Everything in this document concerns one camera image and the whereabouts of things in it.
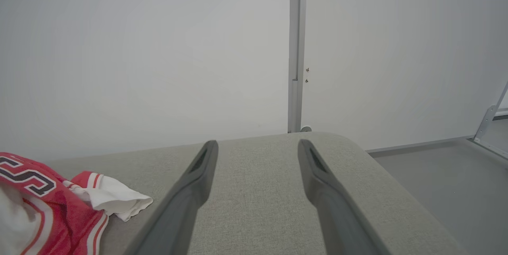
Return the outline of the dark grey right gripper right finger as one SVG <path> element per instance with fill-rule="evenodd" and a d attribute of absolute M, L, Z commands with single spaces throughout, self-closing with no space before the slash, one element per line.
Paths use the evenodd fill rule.
<path fill-rule="evenodd" d="M 379 234 L 310 140 L 298 143 L 307 199 L 316 208 L 329 255 L 390 255 Z"/>

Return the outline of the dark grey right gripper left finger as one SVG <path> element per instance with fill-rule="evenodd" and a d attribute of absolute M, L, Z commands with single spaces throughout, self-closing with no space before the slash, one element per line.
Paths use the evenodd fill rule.
<path fill-rule="evenodd" d="M 187 254 L 197 212 L 210 195 L 217 159 L 217 141 L 207 141 L 129 244 L 126 255 Z"/>

